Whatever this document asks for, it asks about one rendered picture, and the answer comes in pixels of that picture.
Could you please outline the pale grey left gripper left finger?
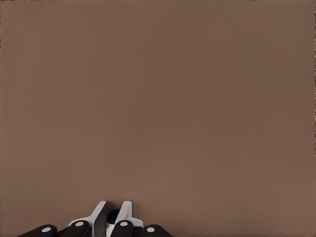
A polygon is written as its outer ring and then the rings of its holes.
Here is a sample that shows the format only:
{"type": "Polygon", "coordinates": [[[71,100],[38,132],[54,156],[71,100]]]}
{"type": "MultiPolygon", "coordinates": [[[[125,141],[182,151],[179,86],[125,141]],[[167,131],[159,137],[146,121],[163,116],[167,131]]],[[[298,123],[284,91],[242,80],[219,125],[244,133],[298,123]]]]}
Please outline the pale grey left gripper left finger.
{"type": "Polygon", "coordinates": [[[75,219],[57,237],[103,237],[107,227],[108,202],[100,201],[92,213],[75,219]]]}

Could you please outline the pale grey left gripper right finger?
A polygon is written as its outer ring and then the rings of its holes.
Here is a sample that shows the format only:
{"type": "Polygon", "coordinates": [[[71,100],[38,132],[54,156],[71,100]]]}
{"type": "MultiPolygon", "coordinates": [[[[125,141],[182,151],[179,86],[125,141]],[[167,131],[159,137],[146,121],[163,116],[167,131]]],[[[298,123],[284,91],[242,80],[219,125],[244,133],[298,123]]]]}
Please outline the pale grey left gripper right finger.
{"type": "Polygon", "coordinates": [[[144,227],[144,222],[132,216],[132,202],[125,200],[119,210],[120,212],[116,223],[119,221],[130,221],[133,224],[132,237],[139,237],[141,230],[144,227]]]}

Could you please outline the dark blue pen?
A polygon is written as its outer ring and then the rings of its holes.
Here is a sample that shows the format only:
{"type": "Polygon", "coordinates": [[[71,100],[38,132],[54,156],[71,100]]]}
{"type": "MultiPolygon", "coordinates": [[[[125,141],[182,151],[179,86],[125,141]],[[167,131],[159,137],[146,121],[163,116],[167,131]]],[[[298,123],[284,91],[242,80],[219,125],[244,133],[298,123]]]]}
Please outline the dark blue pen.
{"type": "Polygon", "coordinates": [[[115,227],[117,217],[119,215],[120,210],[115,209],[109,212],[108,217],[107,217],[107,228],[106,228],[106,237],[110,237],[111,233],[115,227]]]}

